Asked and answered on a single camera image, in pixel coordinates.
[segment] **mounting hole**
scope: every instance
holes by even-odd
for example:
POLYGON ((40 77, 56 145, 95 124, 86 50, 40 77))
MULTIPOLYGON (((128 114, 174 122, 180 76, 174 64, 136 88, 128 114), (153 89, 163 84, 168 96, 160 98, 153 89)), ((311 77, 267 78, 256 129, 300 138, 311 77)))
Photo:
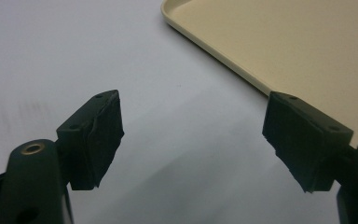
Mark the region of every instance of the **mounting hole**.
POLYGON ((72 129, 72 130, 75 130, 78 128, 80 128, 80 126, 78 124, 73 124, 73 125, 69 126, 69 129, 72 129))
POLYGON ((43 148, 45 148, 45 145, 42 143, 35 143, 23 148, 21 153, 28 156, 40 152, 43 148))
POLYGON ((334 131, 334 132, 338 132, 339 128, 337 126, 328 126, 328 129, 334 131))
POLYGON ((30 223, 39 216, 39 210, 35 207, 28 208, 17 215, 17 223, 30 223))

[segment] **white table surface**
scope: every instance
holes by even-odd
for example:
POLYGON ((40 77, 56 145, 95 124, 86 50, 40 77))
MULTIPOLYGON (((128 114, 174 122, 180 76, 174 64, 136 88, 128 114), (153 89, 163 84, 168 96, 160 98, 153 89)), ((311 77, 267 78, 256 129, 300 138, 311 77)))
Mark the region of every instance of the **white table surface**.
POLYGON ((120 92, 125 136, 76 223, 338 223, 261 134, 268 98, 163 20, 161 0, 0 1, 0 174, 10 151, 92 95, 120 92))

